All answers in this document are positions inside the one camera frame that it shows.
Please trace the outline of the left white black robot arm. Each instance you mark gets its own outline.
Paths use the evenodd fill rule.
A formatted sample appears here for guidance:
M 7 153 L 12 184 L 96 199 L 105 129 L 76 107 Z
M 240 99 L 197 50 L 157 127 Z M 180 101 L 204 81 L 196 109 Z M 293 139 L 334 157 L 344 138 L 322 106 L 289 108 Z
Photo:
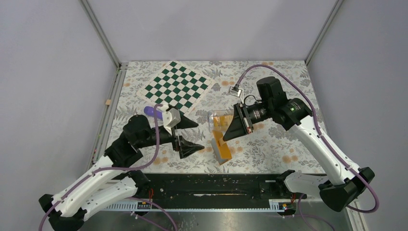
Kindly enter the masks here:
M 174 108 L 164 112 L 162 118 L 163 125 L 152 128 L 146 116 L 134 115 L 119 138 L 85 174 L 60 193 L 39 198 L 55 231 L 77 231 L 105 207 L 134 195 L 145 197 L 149 179 L 143 174 L 143 167 L 133 167 L 143 157 L 142 148 L 170 143 L 181 159 L 204 148 L 176 134 L 178 129 L 196 128 L 198 123 Z

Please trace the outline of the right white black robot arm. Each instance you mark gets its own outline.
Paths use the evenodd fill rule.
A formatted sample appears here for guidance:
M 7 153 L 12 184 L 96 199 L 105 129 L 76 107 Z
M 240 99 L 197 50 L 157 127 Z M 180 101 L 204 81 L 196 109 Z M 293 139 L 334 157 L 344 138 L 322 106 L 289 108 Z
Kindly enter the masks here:
M 314 113 L 304 101 L 287 98 L 278 79 L 265 77 L 256 86 L 261 99 L 250 106 L 233 105 L 233 119 L 222 140 L 246 136 L 253 132 L 254 124 L 271 118 L 309 150 L 326 174 L 323 177 L 287 170 L 278 178 L 278 196 L 288 198 L 293 193 L 304 193 L 319 197 L 336 212 L 348 207 L 373 180 L 373 170 L 360 167 L 342 152 L 315 123 Z

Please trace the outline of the clear plastic card box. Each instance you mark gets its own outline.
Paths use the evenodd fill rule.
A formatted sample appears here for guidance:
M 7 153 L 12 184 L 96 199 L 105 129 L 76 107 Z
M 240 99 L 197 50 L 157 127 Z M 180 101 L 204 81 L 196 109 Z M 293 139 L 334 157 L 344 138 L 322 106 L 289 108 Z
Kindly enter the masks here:
M 208 128 L 212 132 L 226 132 L 233 119 L 234 111 L 229 110 L 213 110 L 208 112 Z

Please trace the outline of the orange card holder wallet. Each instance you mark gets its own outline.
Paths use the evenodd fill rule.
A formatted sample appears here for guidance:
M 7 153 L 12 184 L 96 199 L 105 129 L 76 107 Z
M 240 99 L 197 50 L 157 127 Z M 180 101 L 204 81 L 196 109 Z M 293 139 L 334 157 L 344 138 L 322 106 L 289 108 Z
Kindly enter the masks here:
M 217 130 L 213 130 L 212 133 L 211 145 L 218 163 L 222 165 L 232 159 L 232 154 L 227 143 L 223 141 L 223 133 Z

